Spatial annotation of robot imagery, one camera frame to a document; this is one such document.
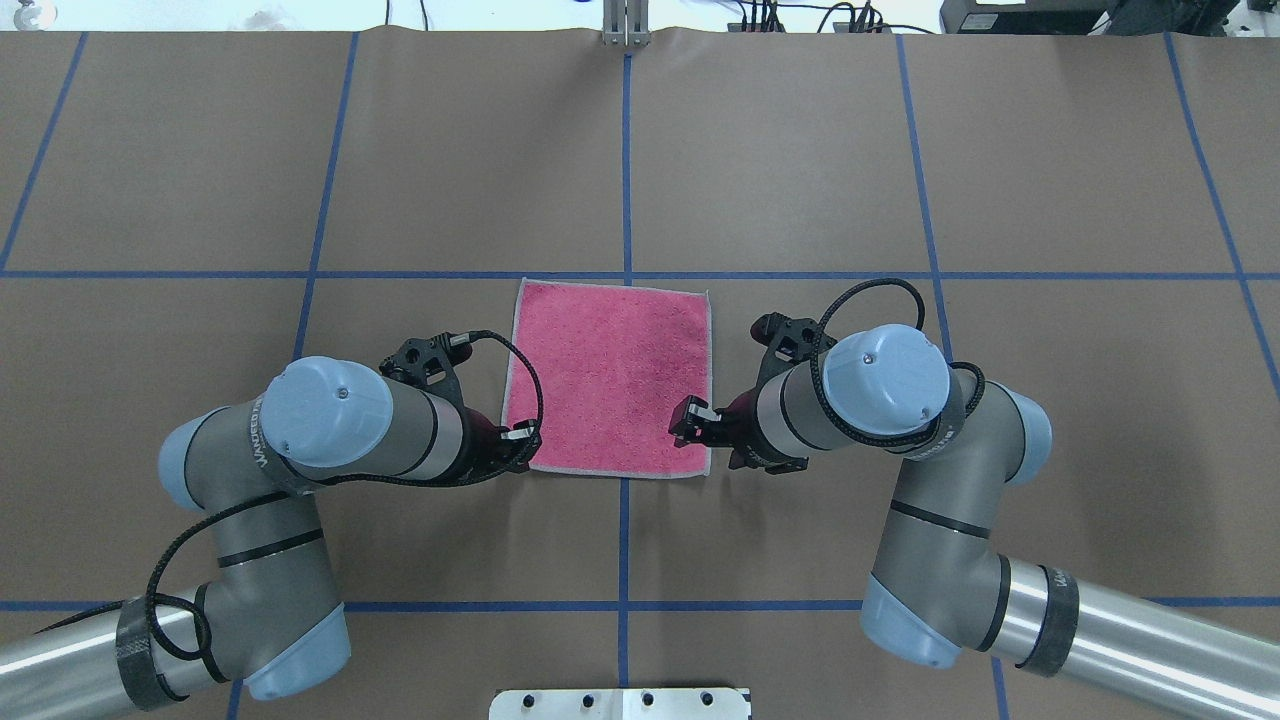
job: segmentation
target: pink towel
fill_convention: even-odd
[[[524,281],[513,341],[543,383],[543,447],[530,466],[548,473],[689,478],[710,473],[710,451],[677,448],[671,413],[689,395],[710,397],[707,295]],[[532,418],[534,386],[507,369],[502,418]]]

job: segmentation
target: square cloth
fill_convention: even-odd
[[[571,475],[690,478],[710,450],[677,448],[671,414],[710,397],[707,295],[524,281],[512,340],[543,383],[543,447],[530,468]],[[534,386],[515,357],[502,421],[532,418]]]

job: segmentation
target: white bracket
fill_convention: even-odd
[[[489,720],[750,720],[744,688],[504,691]]]
[[[604,0],[604,44],[649,45],[649,0]]]

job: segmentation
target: light blue cap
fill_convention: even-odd
[[[1000,383],[991,384],[1009,393],[1014,406],[1018,407],[1018,414],[1023,418],[1023,464],[1009,479],[1009,484],[1020,486],[1030,482],[1048,460],[1048,454],[1053,450],[1053,425],[1048,421],[1048,414],[1034,400],[1018,395]]]
[[[927,667],[946,669],[960,657],[960,646],[948,641],[911,612],[893,593],[869,575],[863,600],[863,633],[883,650]]]
[[[348,360],[302,357],[262,395],[262,436],[301,465],[337,468],[381,442],[392,410],[392,391],[374,370]]]
[[[164,486],[169,497],[178,503],[178,507],[202,510],[196,498],[191,497],[191,491],[187,488],[187,448],[191,447],[191,439],[196,437],[196,430],[200,429],[200,425],[204,425],[210,415],[219,410],[225,410],[225,407],[224,405],[223,407],[210,410],[200,418],[182,424],[178,429],[169,433],[169,437],[164,438],[164,445],[160,446],[160,456],[156,459],[160,484]]]
[[[864,433],[900,436],[936,418],[951,391],[942,352],[920,331],[881,325],[827,352],[822,388],[832,410]]]
[[[253,700],[275,700],[300,693],[342,670],[351,657],[351,638],[347,635],[343,607],[339,602],[333,612],[284,648],[284,652],[244,678]]]

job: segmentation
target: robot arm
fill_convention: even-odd
[[[771,473],[855,442],[902,455],[863,603],[873,642],[931,667],[965,647],[991,651],[1181,715],[1280,717],[1280,644],[992,550],[1005,488],[1032,479],[1052,445],[1039,405],[973,366],[948,368],[915,328],[833,342],[824,325],[762,318],[753,337],[769,350],[756,387],[714,413],[687,398],[671,430],[677,445],[733,447],[731,468]]]
[[[179,541],[212,527],[221,578],[157,603],[175,542],[147,594],[0,648],[5,717],[114,717],[229,679],[271,700],[340,670],[351,644],[312,492],[353,479],[471,484],[527,469],[538,450],[538,420],[508,430],[463,405],[453,365],[480,337],[493,333],[411,340],[381,375],[303,357],[261,397],[174,430],[164,487],[207,514]]]

